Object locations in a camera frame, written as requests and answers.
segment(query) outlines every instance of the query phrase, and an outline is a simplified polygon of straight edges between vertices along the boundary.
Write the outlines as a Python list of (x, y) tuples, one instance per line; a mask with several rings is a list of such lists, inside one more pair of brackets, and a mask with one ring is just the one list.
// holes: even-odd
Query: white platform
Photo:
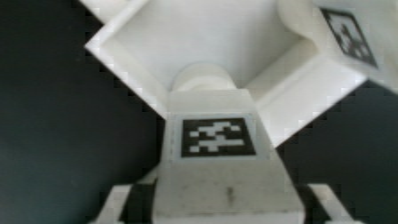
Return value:
[[(297, 10), (284, 5), (291, 1), (83, 2), (105, 22), (87, 49), (158, 114), (167, 115), (178, 73), (194, 63), (215, 63), (250, 91), (277, 146), (366, 80), (318, 39), (295, 33), (286, 14)], [(330, 35), (316, 6), (309, 0), (298, 3), (313, 7), (302, 13), (325, 28), (316, 35)]]

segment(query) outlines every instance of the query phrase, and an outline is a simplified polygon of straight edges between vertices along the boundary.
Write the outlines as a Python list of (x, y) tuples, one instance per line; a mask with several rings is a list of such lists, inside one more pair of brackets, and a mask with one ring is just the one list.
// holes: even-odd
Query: white cardboard structure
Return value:
[[(366, 76), (398, 89), (393, 0), (82, 2), (105, 23), (87, 49), (165, 119), (172, 82), (194, 63), (220, 65), (236, 87), (249, 90), (273, 146)], [(353, 13), (377, 68), (341, 53), (318, 6)], [(373, 32), (387, 35), (377, 39)]]

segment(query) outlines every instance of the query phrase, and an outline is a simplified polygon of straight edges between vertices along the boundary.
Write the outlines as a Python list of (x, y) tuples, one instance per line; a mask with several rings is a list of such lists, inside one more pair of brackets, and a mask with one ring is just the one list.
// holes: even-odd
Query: black background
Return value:
[[(83, 224), (156, 164), (163, 120), (83, 50), (80, 3), (0, 9), (0, 223)], [(279, 147), (295, 182), (329, 183), (369, 224), (398, 223), (396, 129), (398, 97), (368, 82)]]

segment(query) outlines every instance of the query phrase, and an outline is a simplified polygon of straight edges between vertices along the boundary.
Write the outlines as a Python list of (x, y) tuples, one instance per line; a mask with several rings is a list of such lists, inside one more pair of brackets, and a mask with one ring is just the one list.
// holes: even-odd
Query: black square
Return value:
[(243, 118), (183, 120), (181, 157), (256, 155)]
[(377, 67), (377, 61), (353, 14), (330, 9), (321, 9), (321, 14), (345, 55)]

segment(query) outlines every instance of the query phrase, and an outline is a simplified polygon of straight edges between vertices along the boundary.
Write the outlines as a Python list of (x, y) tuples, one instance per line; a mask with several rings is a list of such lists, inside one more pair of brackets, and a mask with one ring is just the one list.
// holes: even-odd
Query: cylindrical white part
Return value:
[(178, 74), (172, 91), (236, 89), (234, 82), (224, 68), (210, 63), (190, 65)]

